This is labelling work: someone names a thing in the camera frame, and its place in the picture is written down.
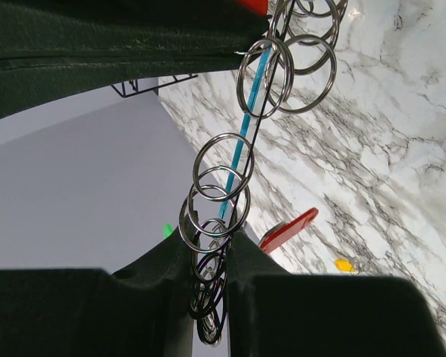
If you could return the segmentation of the yellow key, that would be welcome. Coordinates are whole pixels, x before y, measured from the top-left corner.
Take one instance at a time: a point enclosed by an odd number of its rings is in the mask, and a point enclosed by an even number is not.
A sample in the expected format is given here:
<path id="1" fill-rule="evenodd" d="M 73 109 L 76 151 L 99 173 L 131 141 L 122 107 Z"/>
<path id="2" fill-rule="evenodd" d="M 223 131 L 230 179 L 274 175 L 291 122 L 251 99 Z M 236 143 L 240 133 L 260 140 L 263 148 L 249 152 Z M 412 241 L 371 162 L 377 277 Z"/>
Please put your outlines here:
<path id="1" fill-rule="evenodd" d="M 345 259 L 336 259 L 334 261 L 334 265 L 338 271 L 348 274 L 357 274 L 357 268 L 351 264 L 348 260 Z"/>

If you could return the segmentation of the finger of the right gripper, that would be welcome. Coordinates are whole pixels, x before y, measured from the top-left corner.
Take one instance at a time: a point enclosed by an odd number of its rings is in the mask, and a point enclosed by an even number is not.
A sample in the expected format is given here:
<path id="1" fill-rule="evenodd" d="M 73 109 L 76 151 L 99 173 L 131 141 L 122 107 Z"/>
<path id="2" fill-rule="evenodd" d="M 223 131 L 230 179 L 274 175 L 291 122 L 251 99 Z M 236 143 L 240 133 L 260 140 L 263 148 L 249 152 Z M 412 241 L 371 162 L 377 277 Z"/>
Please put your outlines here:
<path id="1" fill-rule="evenodd" d="M 237 1 L 0 1 L 0 59 L 221 56 L 267 29 Z"/>
<path id="2" fill-rule="evenodd" d="M 237 69 L 240 62 L 239 55 L 224 54 L 0 70 L 0 120 L 54 100 L 127 80 L 229 71 Z"/>

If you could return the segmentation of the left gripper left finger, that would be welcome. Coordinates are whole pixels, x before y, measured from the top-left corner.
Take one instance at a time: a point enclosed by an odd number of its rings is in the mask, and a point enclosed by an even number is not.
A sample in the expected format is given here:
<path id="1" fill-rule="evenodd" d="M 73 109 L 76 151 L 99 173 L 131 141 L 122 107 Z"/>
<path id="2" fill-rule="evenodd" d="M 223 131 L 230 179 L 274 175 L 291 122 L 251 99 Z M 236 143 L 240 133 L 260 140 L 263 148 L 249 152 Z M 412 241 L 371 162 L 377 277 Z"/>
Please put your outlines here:
<path id="1" fill-rule="evenodd" d="M 0 356 L 190 356 L 190 258 L 175 231 L 113 274 L 0 270 Z"/>

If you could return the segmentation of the blue key tag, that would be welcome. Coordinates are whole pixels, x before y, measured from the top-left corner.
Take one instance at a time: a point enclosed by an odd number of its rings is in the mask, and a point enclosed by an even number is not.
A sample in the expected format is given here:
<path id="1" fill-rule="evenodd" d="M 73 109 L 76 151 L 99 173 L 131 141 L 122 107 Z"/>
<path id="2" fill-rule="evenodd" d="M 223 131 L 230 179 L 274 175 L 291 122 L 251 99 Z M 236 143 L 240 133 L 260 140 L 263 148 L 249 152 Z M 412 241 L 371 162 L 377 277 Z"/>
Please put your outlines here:
<path id="1" fill-rule="evenodd" d="M 253 85 L 251 87 L 250 96 L 248 99 L 248 108 L 250 110 L 253 110 L 256 105 L 256 100 L 258 98 L 265 66 L 267 64 L 270 54 L 271 54 L 271 50 L 268 49 L 262 53 L 262 55 L 259 59 L 259 64 L 257 67 L 256 75 L 255 75 Z M 243 120 L 242 120 L 242 125 L 240 128 L 240 131 L 239 131 L 239 134 L 244 138 L 247 137 L 248 130 L 251 126 L 251 121 L 252 121 L 252 117 L 249 114 L 245 114 L 243 117 Z M 242 154 L 243 145 L 244 145 L 244 143 L 242 141 L 237 141 L 236 148 L 233 153 L 233 159 L 231 162 L 231 168 L 234 170 L 236 170 L 238 168 L 239 160 L 240 160 L 241 154 Z M 222 202 L 222 204 L 220 206 L 220 210 L 219 210 L 219 218 L 220 219 L 227 218 L 226 211 L 227 211 L 228 203 L 229 203 L 229 201 Z"/>

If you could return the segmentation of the small red key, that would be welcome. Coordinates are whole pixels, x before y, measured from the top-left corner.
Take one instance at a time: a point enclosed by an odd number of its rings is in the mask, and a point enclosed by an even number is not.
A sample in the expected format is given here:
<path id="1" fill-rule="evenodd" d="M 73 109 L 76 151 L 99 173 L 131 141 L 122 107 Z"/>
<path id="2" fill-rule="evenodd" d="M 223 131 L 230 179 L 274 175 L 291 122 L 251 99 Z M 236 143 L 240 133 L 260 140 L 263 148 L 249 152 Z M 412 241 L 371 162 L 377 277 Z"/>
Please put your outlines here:
<path id="1" fill-rule="evenodd" d="M 259 16 L 266 16 L 268 13 L 268 0 L 236 0 L 236 2 Z"/>

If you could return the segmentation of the green key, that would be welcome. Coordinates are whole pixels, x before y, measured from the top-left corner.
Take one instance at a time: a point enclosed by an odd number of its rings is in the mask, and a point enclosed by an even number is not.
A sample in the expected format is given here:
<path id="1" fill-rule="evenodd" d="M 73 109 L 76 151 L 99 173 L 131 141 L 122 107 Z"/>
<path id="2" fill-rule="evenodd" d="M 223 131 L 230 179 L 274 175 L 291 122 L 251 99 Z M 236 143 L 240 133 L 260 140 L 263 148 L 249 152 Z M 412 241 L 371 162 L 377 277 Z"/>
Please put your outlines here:
<path id="1" fill-rule="evenodd" d="M 171 226 L 171 224 L 165 224 L 162 228 L 162 231 L 163 231 L 164 238 L 166 239 L 172 235 L 174 229 Z"/>

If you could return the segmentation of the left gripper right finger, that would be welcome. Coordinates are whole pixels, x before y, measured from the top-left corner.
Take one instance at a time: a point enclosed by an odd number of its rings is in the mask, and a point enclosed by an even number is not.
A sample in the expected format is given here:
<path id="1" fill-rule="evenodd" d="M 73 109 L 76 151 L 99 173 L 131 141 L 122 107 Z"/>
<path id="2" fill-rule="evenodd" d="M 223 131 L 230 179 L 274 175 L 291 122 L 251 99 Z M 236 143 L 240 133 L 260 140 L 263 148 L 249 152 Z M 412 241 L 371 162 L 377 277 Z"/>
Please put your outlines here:
<path id="1" fill-rule="evenodd" d="M 408 280 L 291 274 L 243 231 L 228 250 L 227 278 L 232 356 L 446 356 Z"/>

